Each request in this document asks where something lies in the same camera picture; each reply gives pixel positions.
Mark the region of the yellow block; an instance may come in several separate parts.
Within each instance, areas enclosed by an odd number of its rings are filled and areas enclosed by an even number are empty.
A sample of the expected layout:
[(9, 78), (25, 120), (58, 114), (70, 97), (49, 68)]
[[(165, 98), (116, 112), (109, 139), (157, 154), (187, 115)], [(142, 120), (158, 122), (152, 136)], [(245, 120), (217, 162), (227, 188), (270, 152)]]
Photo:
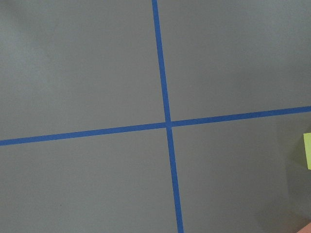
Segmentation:
[(311, 133), (304, 133), (303, 139), (304, 139), (307, 167), (308, 170), (311, 170)]

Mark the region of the orange block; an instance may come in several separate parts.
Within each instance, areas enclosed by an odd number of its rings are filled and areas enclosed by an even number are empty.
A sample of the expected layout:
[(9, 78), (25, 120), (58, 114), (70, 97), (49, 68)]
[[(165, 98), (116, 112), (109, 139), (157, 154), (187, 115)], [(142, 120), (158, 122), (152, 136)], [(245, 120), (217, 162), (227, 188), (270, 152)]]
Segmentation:
[(311, 233), (311, 223), (298, 230), (296, 233)]

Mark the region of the blue tape line lengthwise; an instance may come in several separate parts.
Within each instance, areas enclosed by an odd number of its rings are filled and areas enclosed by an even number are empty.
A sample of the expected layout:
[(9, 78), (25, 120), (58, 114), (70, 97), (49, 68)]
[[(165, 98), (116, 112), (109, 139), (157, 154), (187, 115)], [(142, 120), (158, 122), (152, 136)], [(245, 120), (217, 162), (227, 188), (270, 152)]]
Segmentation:
[(171, 120), (171, 113), (170, 113), (170, 103), (169, 103), (166, 70), (165, 70), (165, 62), (164, 62), (164, 54), (163, 54), (163, 46), (162, 46), (160, 18), (159, 18), (159, 12), (158, 12), (158, 3), (156, 0), (152, 0), (152, 9), (153, 9), (158, 66), (159, 66), (164, 117), (165, 117), (165, 128), (166, 128), (168, 152), (169, 152), (169, 160), (170, 160), (170, 168), (171, 168), (176, 224), (177, 224), (177, 231), (179, 233), (183, 233), (184, 226), (183, 226), (178, 174), (177, 174), (176, 159), (175, 159), (172, 120)]

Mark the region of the blue tape line crosswise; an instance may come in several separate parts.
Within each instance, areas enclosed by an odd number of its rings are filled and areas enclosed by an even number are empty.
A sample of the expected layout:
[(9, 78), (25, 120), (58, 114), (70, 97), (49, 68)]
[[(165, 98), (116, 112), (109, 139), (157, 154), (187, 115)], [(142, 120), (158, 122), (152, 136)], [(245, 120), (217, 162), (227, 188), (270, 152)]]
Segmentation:
[(194, 118), (194, 119), (186, 119), (186, 120), (177, 120), (177, 121), (172, 121), (170, 123), (159, 122), (159, 123), (150, 123), (150, 124), (142, 124), (142, 125), (96, 129), (96, 130), (89, 130), (89, 131), (79, 131), (79, 132), (70, 132), (70, 133), (58, 133), (58, 134), (22, 137), (22, 138), (14, 138), (14, 139), (5, 139), (5, 140), (0, 141), (0, 145), (9, 146), (9, 145), (18, 145), (18, 144), (28, 144), (28, 143), (80, 138), (80, 137), (90, 137), (90, 136), (115, 134), (115, 133), (164, 129), (167, 127), (181, 127), (181, 126), (190, 126), (190, 125), (198, 125), (198, 124), (208, 124), (208, 123), (216, 123), (216, 122), (251, 119), (251, 118), (300, 114), (300, 113), (307, 113), (310, 111), (311, 111), (310, 106), (304, 106), (304, 107), (250, 112), (250, 113), (233, 114), (233, 115), (203, 117), (203, 118)]

